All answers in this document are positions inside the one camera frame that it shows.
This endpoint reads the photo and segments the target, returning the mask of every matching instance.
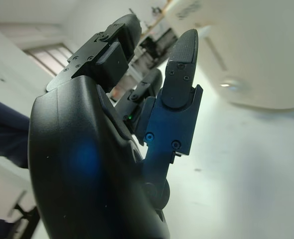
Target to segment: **metal screw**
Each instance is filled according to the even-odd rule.
[[[181,147],[181,143],[178,141],[178,140],[174,140],[172,143],[171,143],[171,147],[173,149],[179,149]]]
[[[178,69],[184,69],[184,68],[185,68],[185,65],[182,64],[182,63],[179,63],[179,64],[177,65],[177,67],[178,67]]]
[[[146,139],[146,141],[148,141],[148,142],[153,141],[153,138],[154,138],[154,136],[153,136],[152,133],[147,133],[146,136],[145,136],[145,139]]]

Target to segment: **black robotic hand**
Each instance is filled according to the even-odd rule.
[[[184,33],[161,73],[153,70],[114,108],[106,93],[133,57],[141,28],[126,15],[95,34],[33,105],[28,159],[51,239],[168,239],[166,175],[188,155],[202,89],[192,87],[196,30]],[[135,141],[148,145],[142,159]]]

